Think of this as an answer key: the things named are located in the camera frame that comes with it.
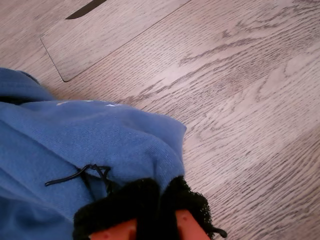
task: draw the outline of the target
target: black lace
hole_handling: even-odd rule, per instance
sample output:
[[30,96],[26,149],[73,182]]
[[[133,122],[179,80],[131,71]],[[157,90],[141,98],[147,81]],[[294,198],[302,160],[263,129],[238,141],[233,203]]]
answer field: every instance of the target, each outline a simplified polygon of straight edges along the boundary
[[56,180],[52,180],[52,181],[48,181],[46,182],[44,185],[46,187],[50,186],[50,185],[54,185],[54,184],[60,184],[60,183],[64,183],[66,181],[69,181],[69,180],[72,180],[72,179],[75,179],[77,177],[81,177],[84,184],[86,185],[86,187],[89,189],[91,195],[93,196],[92,194],[92,190],[89,186],[89,182],[86,178],[86,176],[84,175],[85,171],[87,169],[92,169],[92,170],[96,170],[96,172],[99,174],[99,176],[101,177],[101,180],[103,181],[104,185],[105,185],[105,190],[106,190],[106,193],[108,195],[110,195],[112,193],[112,182],[110,181],[110,179],[108,179],[107,175],[108,175],[108,172],[111,170],[111,168],[109,166],[97,166],[96,164],[88,164],[88,165],[85,165],[82,169],[80,169],[77,173],[71,175],[71,176],[67,176],[67,177],[64,177],[64,178],[60,178],[60,179],[56,179]]

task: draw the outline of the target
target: dark strip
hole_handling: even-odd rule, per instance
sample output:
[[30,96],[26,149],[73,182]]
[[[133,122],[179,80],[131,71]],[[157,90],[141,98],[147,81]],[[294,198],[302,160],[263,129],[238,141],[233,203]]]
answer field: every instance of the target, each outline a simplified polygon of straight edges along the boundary
[[80,18],[80,17],[86,15],[87,13],[91,12],[96,7],[103,4],[105,1],[107,1],[107,0],[93,0],[93,1],[89,2],[87,5],[80,8],[79,10],[72,13],[70,16],[68,16],[66,18],[66,20]]

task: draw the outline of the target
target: wood grain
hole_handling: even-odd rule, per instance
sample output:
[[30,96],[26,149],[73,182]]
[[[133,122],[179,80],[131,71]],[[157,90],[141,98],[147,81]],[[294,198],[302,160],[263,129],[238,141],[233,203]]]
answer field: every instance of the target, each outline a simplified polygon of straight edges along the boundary
[[0,67],[23,70],[59,83],[54,64],[40,37],[60,19],[90,0],[12,0],[0,8]]
[[62,20],[42,37],[62,79],[69,81],[189,0],[108,0]]
[[318,240],[320,124],[205,196],[230,239]]

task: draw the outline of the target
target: white print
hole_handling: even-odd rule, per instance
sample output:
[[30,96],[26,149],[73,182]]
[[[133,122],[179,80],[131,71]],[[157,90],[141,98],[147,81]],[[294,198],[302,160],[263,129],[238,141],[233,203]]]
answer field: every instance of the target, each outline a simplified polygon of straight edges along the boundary
[[66,103],[68,103],[68,101],[59,102],[59,103],[57,104],[57,106],[60,106],[60,105],[62,105],[62,104],[66,104]]
[[121,106],[122,104],[107,104],[106,106],[108,107],[117,107],[117,106]]

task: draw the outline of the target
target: blue sweatshirt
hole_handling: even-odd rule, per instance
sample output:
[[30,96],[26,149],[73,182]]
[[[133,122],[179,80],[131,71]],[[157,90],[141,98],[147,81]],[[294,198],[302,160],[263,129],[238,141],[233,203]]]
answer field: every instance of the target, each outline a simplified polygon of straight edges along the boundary
[[[56,100],[27,73],[0,68],[0,239],[71,240],[73,216],[93,196],[81,178],[45,182],[88,164],[111,167],[119,187],[152,178],[163,191],[184,174],[185,131],[128,105]],[[105,197],[97,172],[87,173],[95,199]]]

